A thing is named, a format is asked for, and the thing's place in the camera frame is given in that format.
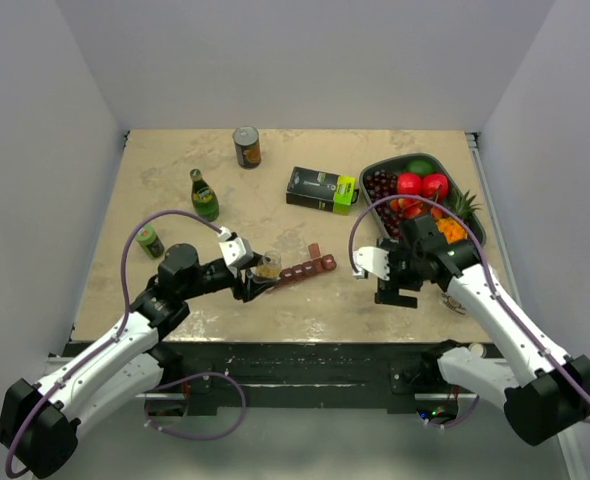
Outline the clear pill jar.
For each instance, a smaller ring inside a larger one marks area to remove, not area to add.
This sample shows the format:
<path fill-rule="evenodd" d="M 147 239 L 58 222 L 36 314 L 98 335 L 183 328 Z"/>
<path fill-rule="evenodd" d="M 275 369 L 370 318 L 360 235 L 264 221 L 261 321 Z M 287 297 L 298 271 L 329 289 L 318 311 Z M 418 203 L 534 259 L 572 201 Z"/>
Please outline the clear pill jar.
<path fill-rule="evenodd" d="M 262 279 L 274 280 L 279 278 L 281 270 L 282 262 L 280 253 L 269 250 L 261 256 L 255 267 L 255 275 Z"/>

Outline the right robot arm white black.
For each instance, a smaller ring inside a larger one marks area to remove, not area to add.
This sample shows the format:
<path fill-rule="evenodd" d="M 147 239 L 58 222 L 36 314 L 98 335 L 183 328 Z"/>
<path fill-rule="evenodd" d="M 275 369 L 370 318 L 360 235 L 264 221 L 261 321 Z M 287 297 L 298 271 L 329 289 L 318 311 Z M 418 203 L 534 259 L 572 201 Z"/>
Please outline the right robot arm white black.
<path fill-rule="evenodd" d="M 483 358 L 444 341 L 420 369 L 434 393 L 456 385 L 504 413 L 513 431 L 536 446 L 590 416 L 590 360 L 572 357 L 544 334 L 500 285 L 473 238 L 448 243 L 429 216 L 406 222 L 400 241 L 381 239 L 355 251 L 357 274 L 378 279 L 379 304 L 414 308 L 433 283 L 460 303 L 502 357 Z"/>

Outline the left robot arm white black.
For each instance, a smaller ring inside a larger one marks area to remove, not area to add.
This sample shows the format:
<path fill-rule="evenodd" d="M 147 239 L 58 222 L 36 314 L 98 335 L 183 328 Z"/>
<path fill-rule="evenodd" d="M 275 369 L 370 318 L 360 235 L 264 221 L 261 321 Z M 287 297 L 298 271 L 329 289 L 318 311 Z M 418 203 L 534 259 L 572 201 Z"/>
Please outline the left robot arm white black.
<path fill-rule="evenodd" d="M 261 256 L 245 240 L 224 241 L 220 249 L 220 258 L 202 264 L 193 246 L 170 247 L 156 275 L 103 336 L 37 382 L 19 379 L 6 390 L 0 443 L 8 450 L 9 478 L 19 475 L 15 461 L 38 479 L 49 477 L 71 458 L 84 433 L 130 397 L 175 390 L 182 368 L 160 344 L 189 316 L 189 300 L 228 290 L 247 303 L 276 285 L 257 276 Z"/>

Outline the clear jar lid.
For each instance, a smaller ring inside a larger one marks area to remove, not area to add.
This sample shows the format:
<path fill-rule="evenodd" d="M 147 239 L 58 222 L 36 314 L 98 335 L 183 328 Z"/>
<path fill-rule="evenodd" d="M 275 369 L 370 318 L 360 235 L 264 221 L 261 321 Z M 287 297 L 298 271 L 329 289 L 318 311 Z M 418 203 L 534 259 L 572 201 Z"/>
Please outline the clear jar lid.
<path fill-rule="evenodd" d="M 482 343 L 477 343 L 477 342 L 470 343 L 468 345 L 468 350 L 472 354 L 474 354 L 474 355 L 476 355 L 476 356 L 478 356 L 480 358 L 485 358 L 486 357 L 486 347 Z"/>

